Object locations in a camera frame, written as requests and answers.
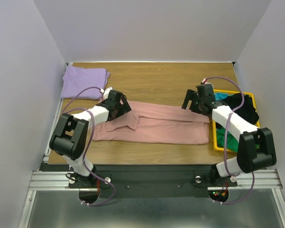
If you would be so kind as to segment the pink t-shirt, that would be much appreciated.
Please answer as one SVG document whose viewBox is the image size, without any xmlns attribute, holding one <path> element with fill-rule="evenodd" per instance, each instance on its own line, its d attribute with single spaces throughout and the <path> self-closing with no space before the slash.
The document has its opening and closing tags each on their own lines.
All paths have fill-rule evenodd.
<svg viewBox="0 0 285 228">
<path fill-rule="evenodd" d="M 209 118 L 178 106 L 129 101 L 131 111 L 95 126 L 95 141 L 204 145 Z"/>
</svg>

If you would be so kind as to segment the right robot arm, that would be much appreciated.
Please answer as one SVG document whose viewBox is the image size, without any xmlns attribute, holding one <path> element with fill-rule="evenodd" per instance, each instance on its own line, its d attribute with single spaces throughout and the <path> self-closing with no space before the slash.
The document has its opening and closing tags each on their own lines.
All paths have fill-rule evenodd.
<svg viewBox="0 0 285 228">
<path fill-rule="evenodd" d="M 211 117 L 238 141 L 236 157 L 212 165 L 209 180 L 220 185 L 233 174 L 251 173 L 276 165 L 273 134 L 244 120 L 226 102 L 216 100 L 213 85 L 200 84 L 187 90 L 182 109 Z"/>
</svg>

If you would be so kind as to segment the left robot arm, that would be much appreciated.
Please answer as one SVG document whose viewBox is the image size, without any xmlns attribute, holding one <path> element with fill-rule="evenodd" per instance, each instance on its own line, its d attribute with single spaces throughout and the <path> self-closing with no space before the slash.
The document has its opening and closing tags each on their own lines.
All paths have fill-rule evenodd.
<svg viewBox="0 0 285 228">
<path fill-rule="evenodd" d="M 63 113 L 58 119 L 49 141 L 49 148 L 62 156 L 74 174 L 68 174 L 71 184 L 79 183 L 92 187 L 99 179 L 95 175 L 95 166 L 87 159 L 87 148 L 91 143 L 86 141 L 88 131 L 94 132 L 97 124 L 112 121 L 130 112 L 132 109 L 126 96 L 111 87 L 103 90 L 101 102 L 77 114 Z"/>
</svg>

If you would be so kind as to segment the teal cloth in bin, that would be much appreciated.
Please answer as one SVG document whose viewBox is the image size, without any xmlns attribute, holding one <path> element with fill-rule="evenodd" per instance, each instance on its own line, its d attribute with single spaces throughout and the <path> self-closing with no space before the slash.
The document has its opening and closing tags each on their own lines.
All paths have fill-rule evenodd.
<svg viewBox="0 0 285 228">
<path fill-rule="evenodd" d="M 215 93 L 215 100 L 224 100 L 228 97 L 228 93 Z"/>
</svg>

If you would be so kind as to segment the yellow plastic bin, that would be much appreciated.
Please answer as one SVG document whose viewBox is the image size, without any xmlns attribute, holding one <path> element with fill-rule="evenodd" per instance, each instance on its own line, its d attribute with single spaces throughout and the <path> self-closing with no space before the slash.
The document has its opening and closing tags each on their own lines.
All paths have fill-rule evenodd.
<svg viewBox="0 0 285 228">
<path fill-rule="evenodd" d="M 219 89 L 214 89 L 214 93 L 228 93 L 228 96 L 232 96 L 234 94 L 238 94 L 239 91 L 229 91 L 229 90 L 219 90 Z M 257 109 L 257 106 L 256 106 L 256 102 L 255 102 L 255 97 L 252 93 L 249 93 L 249 92 L 244 92 L 244 97 L 246 96 L 249 96 L 251 98 L 251 104 L 253 105 L 253 107 L 255 108 L 255 110 Z M 223 152 L 224 151 L 224 148 L 220 148 L 217 146 L 217 142 L 216 142 L 216 139 L 217 139 L 217 136 L 216 136 L 216 129 L 217 129 L 217 126 L 216 126 L 216 122 L 215 121 L 212 121 L 212 133 L 213 133 L 213 147 L 214 147 L 214 150 L 215 151 L 218 151 L 218 152 Z"/>
</svg>

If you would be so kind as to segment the black t-shirt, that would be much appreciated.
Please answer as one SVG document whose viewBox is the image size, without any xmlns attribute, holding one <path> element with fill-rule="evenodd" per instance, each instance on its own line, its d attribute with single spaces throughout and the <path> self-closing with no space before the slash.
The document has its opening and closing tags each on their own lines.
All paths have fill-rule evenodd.
<svg viewBox="0 0 285 228">
<path fill-rule="evenodd" d="M 228 96 L 223 100 L 231 109 L 238 107 L 242 102 L 241 93 Z M 256 124 L 259 120 L 259 115 L 255 108 L 251 104 L 251 98 L 249 96 L 244 97 L 243 105 L 235 111 L 240 117 L 249 122 L 250 124 Z"/>
</svg>

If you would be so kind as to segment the folded purple t-shirt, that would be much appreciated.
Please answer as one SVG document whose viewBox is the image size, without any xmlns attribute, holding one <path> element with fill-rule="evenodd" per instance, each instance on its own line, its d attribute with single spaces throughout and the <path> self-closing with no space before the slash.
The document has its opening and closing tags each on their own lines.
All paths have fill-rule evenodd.
<svg viewBox="0 0 285 228">
<path fill-rule="evenodd" d="M 99 100 L 102 97 L 99 90 L 106 87 L 110 75 L 105 68 L 67 66 L 60 98 L 77 96 L 78 99 Z"/>
</svg>

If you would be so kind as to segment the green t-shirt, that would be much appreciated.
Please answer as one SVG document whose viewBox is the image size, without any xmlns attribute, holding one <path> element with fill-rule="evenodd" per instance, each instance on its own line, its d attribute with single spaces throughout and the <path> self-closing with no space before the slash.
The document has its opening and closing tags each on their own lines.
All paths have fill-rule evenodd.
<svg viewBox="0 0 285 228">
<path fill-rule="evenodd" d="M 216 129 L 216 142 L 217 146 L 220 148 L 224 148 L 225 145 L 225 129 L 223 127 Z M 227 149 L 233 152 L 238 152 L 238 141 L 236 138 L 228 132 L 227 134 Z"/>
</svg>

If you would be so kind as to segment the left silver knob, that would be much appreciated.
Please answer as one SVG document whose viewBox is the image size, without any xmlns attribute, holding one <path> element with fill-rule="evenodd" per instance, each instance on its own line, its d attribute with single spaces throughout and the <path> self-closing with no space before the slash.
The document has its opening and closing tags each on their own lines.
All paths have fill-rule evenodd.
<svg viewBox="0 0 285 228">
<path fill-rule="evenodd" d="M 111 179 L 109 177 L 105 177 L 104 181 L 105 184 L 109 184 L 111 182 Z"/>
</svg>

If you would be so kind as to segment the silver knob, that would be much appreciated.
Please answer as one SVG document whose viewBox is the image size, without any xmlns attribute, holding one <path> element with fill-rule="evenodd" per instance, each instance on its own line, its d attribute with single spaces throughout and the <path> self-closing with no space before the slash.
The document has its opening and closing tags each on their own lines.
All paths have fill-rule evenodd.
<svg viewBox="0 0 285 228">
<path fill-rule="evenodd" d="M 104 181 L 105 184 L 109 184 L 111 182 L 111 179 L 109 177 L 105 177 Z"/>
<path fill-rule="evenodd" d="M 202 183 L 202 178 L 201 178 L 200 176 L 196 176 L 196 177 L 195 177 L 195 182 L 196 182 L 197 184 Z"/>
</svg>

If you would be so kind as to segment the right silver knob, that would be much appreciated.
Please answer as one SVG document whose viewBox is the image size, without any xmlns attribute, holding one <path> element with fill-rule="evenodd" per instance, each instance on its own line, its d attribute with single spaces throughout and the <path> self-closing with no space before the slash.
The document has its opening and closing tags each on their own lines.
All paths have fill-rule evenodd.
<svg viewBox="0 0 285 228">
<path fill-rule="evenodd" d="M 196 176 L 196 177 L 195 177 L 195 182 L 196 182 L 197 184 L 202 183 L 202 178 L 201 178 L 200 176 Z"/>
</svg>

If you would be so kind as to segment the electronics board with leds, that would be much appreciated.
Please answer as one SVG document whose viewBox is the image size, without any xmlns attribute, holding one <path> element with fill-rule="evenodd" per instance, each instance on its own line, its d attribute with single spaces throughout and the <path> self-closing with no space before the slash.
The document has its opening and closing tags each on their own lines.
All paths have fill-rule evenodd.
<svg viewBox="0 0 285 228">
<path fill-rule="evenodd" d="M 229 197 L 228 187 L 225 186 L 219 190 L 209 190 L 209 197 L 214 201 L 226 202 Z"/>
</svg>

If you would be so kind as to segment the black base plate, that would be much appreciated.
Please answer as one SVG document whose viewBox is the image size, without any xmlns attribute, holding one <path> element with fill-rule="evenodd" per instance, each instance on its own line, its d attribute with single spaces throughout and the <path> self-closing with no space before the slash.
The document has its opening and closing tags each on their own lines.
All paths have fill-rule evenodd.
<svg viewBox="0 0 285 228">
<path fill-rule="evenodd" d="M 74 174 L 65 165 L 50 166 L 43 164 L 35 180 L 49 181 L 42 183 L 44 190 L 75 190 L 79 199 L 93 203 L 97 199 L 107 199 L 111 195 L 116 199 L 123 198 L 176 198 L 176 197 L 209 197 L 209 190 L 219 190 L 225 186 L 235 187 L 229 177 L 212 182 L 211 165 L 97 165 L 96 175 L 111 182 L 102 181 L 91 187 L 71 184 L 68 174 Z M 200 176 L 202 183 L 197 184 L 195 177 Z"/>
</svg>

